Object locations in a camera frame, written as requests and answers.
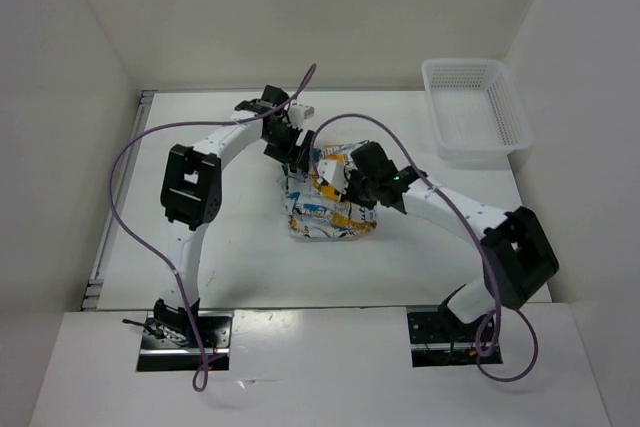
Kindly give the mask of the patterned white teal yellow shorts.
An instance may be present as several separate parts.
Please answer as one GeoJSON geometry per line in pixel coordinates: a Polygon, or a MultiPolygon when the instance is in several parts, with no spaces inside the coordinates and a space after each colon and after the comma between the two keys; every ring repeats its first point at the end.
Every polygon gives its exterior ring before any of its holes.
{"type": "Polygon", "coordinates": [[[354,150],[364,146],[363,141],[348,144],[325,145],[314,150],[315,164],[306,173],[292,172],[282,167],[282,204],[288,218],[289,233],[293,237],[338,240],[358,237],[377,227],[377,211],[325,197],[320,191],[317,163],[323,158],[345,156],[348,173],[355,170],[351,158],[354,150]]]}

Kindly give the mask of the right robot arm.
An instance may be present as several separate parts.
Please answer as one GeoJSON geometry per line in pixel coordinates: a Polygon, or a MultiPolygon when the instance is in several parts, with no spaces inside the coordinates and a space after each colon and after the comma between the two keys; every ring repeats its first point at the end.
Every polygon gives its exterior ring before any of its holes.
{"type": "Polygon", "coordinates": [[[438,306],[438,325],[446,338],[464,338],[498,305],[521,308],[558,272],[559,262],[531,209],[485,205],[436,185],[411,166],[400,170],[376,142],[358,147],[351,159],[354,169],[346,190],[350,201],[425,219],[479,251],[481,276],[438,306]]]}

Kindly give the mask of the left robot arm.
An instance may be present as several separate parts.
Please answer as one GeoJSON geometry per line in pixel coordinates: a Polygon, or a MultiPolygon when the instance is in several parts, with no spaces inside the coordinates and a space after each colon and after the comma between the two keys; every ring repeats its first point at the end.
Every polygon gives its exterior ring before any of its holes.
{"type": "Polygon", "coordinates": [[[262,140],[265,155],[305,171],[313,133],[303,125],[313,115],[313,107],[268,85],[260,98],[240,102],[228,124],[194,145],[170,149],[160,202],[170,226],[168,260],[176,280],[156,301],[153,319],[175,345],[191,345],[200,332],[200,258],[206,230],[222,205],[223,170],[262,140]]]}

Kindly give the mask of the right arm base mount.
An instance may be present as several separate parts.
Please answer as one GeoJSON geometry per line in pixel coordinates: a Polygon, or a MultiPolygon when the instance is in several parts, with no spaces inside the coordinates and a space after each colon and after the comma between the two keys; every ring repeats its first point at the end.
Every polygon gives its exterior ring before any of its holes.
{"type": "Polygon", "coordinates": [[[489,357],[478,355],[475,335],[480,320],[450,331],[434,306],[408,309],[406,316],[413,368],[502,363],[499,346],[489,357]]]}

